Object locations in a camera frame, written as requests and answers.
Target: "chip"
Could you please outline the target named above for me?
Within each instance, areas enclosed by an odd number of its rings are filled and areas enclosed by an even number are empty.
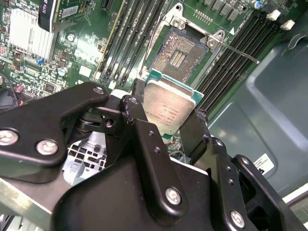
[[[171,28],[151,69],[186,83],[208,51],[208,47],[197,39]]]
[[[50,83],[46,83],[45,85],[45,91],[48,92],[48,93],[53,93],[54,92],[54,88],[55,86],[50,84]]]

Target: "capacitor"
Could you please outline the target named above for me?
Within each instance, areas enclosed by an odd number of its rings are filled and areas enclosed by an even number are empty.
[[[67,68],[65,68],[65,67],[61,67],[61,68],[59,68],[59,70],[58,70],[58,75],[59,76],[65,76],[66,75],[66,73],[67,73]]]
[[[251,1],[250,5],[251,5],[252,8],[259,10],[262,7],[262,2],[257,1],[257,0],[253,0],[253,1]]]
[[[69,34],[66,38],[67,38],[68,41],[72,42],[72,41],[75,40],[75,35]]]

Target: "label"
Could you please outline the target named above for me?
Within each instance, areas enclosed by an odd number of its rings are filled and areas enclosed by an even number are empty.
[[[78,6],[73,6],[73,7],[70,7],[70,8],[66,8],[62,12],[62,18],[65,18],[65,17],[71,16],[73,14],[76,14],[77,11],[78,11]]]
[[[264,153],[258,160],[256,160],[254,165],[260,171],[260,173],[262,173],[262,175],[265,175],[275,167],[274,163],[270,160],[266,153]]]

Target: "electronic component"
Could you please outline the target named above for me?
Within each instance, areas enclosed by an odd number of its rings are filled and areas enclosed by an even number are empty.
[[[204,0],[203,4],[206,6],[210,6],[213,3],[213,0]]]
[[[44,91],[48,92],[48,93],[53,93],[54,92],[54,88],[55,86],[50,84],[50,83],[46,83]]]
[[[192,88],[152,70],[146,80],[143,107],[149,122],[170,139],[202,97]]]
[[[238,15],[239,15],[239,12],[237,10],[233,9],[228,16],[228,20],[233,22]]]
[[[66,63],[65,63],[64,61],[60,60],[60,61],[58,62],[58,67],[64,67],[65,64],[66,64]]]
[[[5,62],[0,62],[0,70],[4,70],[4,68],[5,68]]]
[[[114,0],[103,0],[102,1],[102,4],[101,4],[101,8],[104,10],[104,11],[107,11],[109,12],[111,7],[112,7],[112,4],[114,3]]]
[[[294,26],[295,22],[293,20],[288,20],[286,23],[281,25],[282,30],[291,30],[292,27]]]
[[[41,0],[38,25],[50,32],[59,32],[75,23],[73,17],[83,14],[86,0]]]
[[[56,37],[42,30],[35,16],[17,8],[11,10],[10,44],[17,51],[48,62],[52,59]]]
[[[13,64],[15,65],[15,66],[20,66],[20,60],[19,59],[15,59],[14,61],[13,61]]]
[[[280,11],[274,10],[272,13],[269,13],[266,18],[271,21],[276,21],[280,14]]]
[[[87,68],[86,66],[81,66],[80,69],[79,69],[79,74],[83,75],[85,77],[90,77],[91,69]]]
[[[58,69],[58,75],[61,76],[61,77],[64,77],[67,73],[67,68],[65,67],[61,67]]]
[[[212,6],[212,9],[215,11],[219,11],[223,3],[224,3],[223,0],[216,0],[214,5]]]
[[[24,84],[19,84],[17,87],[14,88],[16,93],[21,93],[25,89]]]
[[[257,1],[257,0],[253,0],[253,1],[251,1],[250,5],[253,9],[259,10],[262,7],[262,2]]]
[[[208,50],[198,40],[171,28],[151,68],[186,83]]]
[[[0,3],[6,7],[8,7],[10,5],[9,0],[0,0]]]
[[[227,16],[227,14],[230,12],[230,10],[231,10],[231,6],[229,6],[229,5],[224,5],[223,7],[222,7],[222,9],[221,9],[221,11],[220,11],[220,14],[221,15],[223,15],[223,16]]]

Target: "sticker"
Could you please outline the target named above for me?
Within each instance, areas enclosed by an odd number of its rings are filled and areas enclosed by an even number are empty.
[[[260,171],[260,173],[262,173],[262,175],[265,175],[275,167],[266,153],[264,153],[258,160],[256,160],[254,165]]]

